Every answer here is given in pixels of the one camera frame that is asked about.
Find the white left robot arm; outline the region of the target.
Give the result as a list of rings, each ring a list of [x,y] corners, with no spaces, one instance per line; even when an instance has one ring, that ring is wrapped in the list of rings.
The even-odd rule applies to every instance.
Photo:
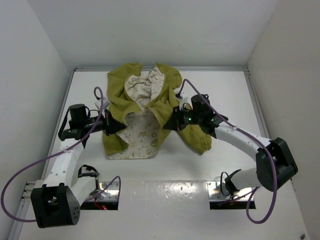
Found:
[[[98,116],[84,104],[69,106],[58,132],[59,152],[48,176],[30,195],[36,223],[39,228],[76,225],[81,206],[96,201],[103,193],[99,172],[90,165],[79,169],[77,181],[72,183],[77,162],[86,147],[90,134],[103,132],[110,136],[126,126],[112,117],[108,100],[98,100]]]

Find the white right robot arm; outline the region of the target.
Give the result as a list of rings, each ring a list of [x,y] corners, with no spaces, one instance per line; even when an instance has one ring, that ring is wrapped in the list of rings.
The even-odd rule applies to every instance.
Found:
[[[180,94],[175,96],[179,105],[173,108],[164,129],[181,132],[189,126],[197,125],[206,135],[231,144],[254,160],[254,168],[235,170],[225,178],[222,188],[228,195],[232,196],[245,188],[258,187],[272,192],[298,173],[292,153],[282,138],[271,140],[253,136],[229,126],[226,116],[219,117],[209,108],[207,94],[194,95],[191,98],[191,109],[187,108],[185,97]]]

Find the olive green jacket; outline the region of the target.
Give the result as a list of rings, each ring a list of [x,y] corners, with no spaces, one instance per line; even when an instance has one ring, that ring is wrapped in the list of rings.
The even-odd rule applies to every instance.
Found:
[[[108,110],[125,125],[102,136],[110,160],[151,158],[170,134],[163,126],[180,105],[175,90],[182,76],[176,68],[160,63],[147,74],[142,69],[141,63],[125,63],[107,74]]]

